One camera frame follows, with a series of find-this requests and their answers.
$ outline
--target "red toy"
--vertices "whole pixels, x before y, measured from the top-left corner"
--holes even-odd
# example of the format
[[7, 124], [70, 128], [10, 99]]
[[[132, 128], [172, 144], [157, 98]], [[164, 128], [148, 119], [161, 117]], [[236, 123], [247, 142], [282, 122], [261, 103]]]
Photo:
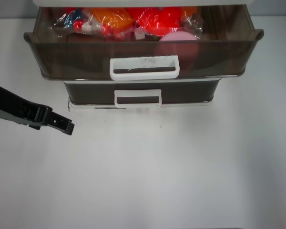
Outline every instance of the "red toy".
[[162, 37], [182, 30], [180, 7], [127, 8], [127, 11], [149, 34]]

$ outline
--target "open drawer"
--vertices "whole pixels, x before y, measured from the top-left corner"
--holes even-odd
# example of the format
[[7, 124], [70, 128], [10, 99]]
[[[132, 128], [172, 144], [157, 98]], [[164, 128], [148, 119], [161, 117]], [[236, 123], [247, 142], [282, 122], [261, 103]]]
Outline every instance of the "open drawer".
[[[263, 30], [254, 28], [245, 5], [199, 8], [204, 25], [198, 41], [108, 42], [92, 36], [57, 36], [50, 29], [54, 8], [48, 7], [40, 7], [34, 31], [25, 33], [24, 38], [43, 77], [50, 80], [112, 81], [111, 60], [156, 56], [178, 56], [174, 76], [178, 80], [242, 75]], [[154, 72], [176, 72], [177, 67], [171, 65], [169, 62]]]

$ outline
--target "orange toy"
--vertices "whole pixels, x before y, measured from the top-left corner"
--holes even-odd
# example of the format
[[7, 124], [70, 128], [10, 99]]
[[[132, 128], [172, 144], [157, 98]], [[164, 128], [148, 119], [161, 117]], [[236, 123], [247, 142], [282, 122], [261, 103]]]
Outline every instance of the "orange toy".
[[182, 6], [182, 15], [181, 15], [181, 21], [188, 21], [188, 18], [191, 18], [191, 16], [194, 13], [198, 12], [197, 6]]
[[133, 23], [132, 17], [125, 8], [88, 8], [91, 15], [112, 29], [123, 29]]

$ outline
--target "white table surface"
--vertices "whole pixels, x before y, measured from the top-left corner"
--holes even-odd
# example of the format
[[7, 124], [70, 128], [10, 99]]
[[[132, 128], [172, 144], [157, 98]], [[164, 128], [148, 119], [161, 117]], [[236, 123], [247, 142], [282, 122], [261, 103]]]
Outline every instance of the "white table surface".
[[0, 119], [0, 229], [286, 228], [286, 17], [208, 106], [68, 112], [0, 20], [0, 86], [73, 120], [72, 136]]

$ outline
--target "plastic drawer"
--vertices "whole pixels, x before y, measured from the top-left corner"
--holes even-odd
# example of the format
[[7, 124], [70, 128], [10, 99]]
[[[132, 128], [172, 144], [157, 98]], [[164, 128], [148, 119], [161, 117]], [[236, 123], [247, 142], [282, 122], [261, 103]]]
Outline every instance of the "plastic drawer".
[[90, 107], [116, 107], [115, 92], [149, 92], [158, 90], [159, 95], [153, 98], [146, 95], [134, 97], [126, 96], [121, 101], [122, 104], [148, 104], [159, 103], [154, 100], [160, 96], [161, 106], [177, 104], [193, 104], [210, 102], [219, 80], [212, 79], [195, 82], [166, 82], [157, 83], [91, 83], [91, 82], [65, 82], [65, 86], [70, 96], [70, 101], [74, 105], [84, 105]]
[[[111, 58], [179, 56], [176, 80], [240, 76], [263, 30], [256, 30], [245, 5], [202, 6], [203, 34], [198, 41], [105, 42], [89, 36], [58, 37], [49, 29], [53, 8], [40, 7], [34, 31], [24, 38], [42, 75], [50, 80], [112, 81]], [[176, 50], [191, 51], [180, 55]]]

